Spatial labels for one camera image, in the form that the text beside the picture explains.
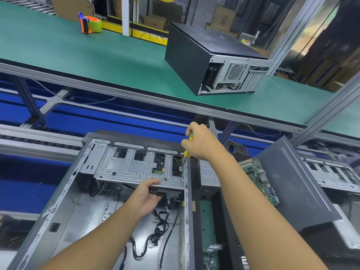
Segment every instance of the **green workbench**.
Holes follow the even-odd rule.
[[[0,1],[0,59],[122,85],[139,93],[246,113],[285,124],[304,121],[333,94],[278,77],[264,78],[255,93],[195,96],[165,61],[161,45],[111,31],[83,34],[79,23]],[[360,137],[360,104],[326,130]]]

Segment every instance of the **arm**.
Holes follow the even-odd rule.
[[[62,250],[39,270],[112,269],[137,223],[160,201],[160,196],[149,194],[149,186],[160,182],[159,179],[143,181],[105,222]]]
[[[326,266],[265,198],[234,157],[205,125],[192,122],[182,146],[194,157],[209,161],[219,177],[232,224],[250,269],[326,270]]]

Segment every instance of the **blue surface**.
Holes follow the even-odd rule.
[[[0,74],[0,87],[13,89],[6,77],[6,75]],[[36,83],[32,86],[31,81],[28,81],[28,84],[31,85],[32,93],[49,96],[49,92],[36,86]],[[47,85],[53,92],[58,92],[61,88],[49,83]],[[108,98],[106,95],[75,90],[73,101],[89,103]],[[41,107],[45,101],[36,100],[36,103]],[[192,113],[131,100],[116,99],[108,103],[97,104],[97,106],[184,124],[194,120]],[[0,120],[3,124],[20,125],[29,118],[29,112],[21,98],[13,94],[0,93],[0,113]],[[88,132],[101,129],[178,143],[185,137],[186,130],[185,127],[70,105],[57,106],[47,115],[46,121],[48,130],[53,132],[85,136]],[[252,135],[249,131],[244,130],[239,130],[238,133]],[[231,139],[245,145],[251,157],[269,146],[267,143],[257,141]],[[0,210],[41,213],[70,165],[70,163],[54,160],[0,155]]]

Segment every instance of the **green circuit board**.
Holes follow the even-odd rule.
[[[253,183],[265,195],[265,197],[274,206],[279,204],[279,199],[276,196],[275,190],[270,185],[266,173],[257,157],[242,161],[239,163],[242,169],[246,172]]]

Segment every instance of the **yellow and green screwdriver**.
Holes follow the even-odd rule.
[[[193,134],[193,132],[191,132],[188,139],[189,139],[189,140],[192,140],[193,137],[194,137],[194,134]],[[182,168],[184,168],[184,165],[185,165],[185,163],[186,163],[186,160],[187,160],[187,158],[191,157],[191,154],[188,153],[188,151],[186,150],[186,151],[184,151],[184,156],[185,156],[185,157],[184,157],[184,159],[183,159],[183,161],[182,161],[182,165],[181,165]]]

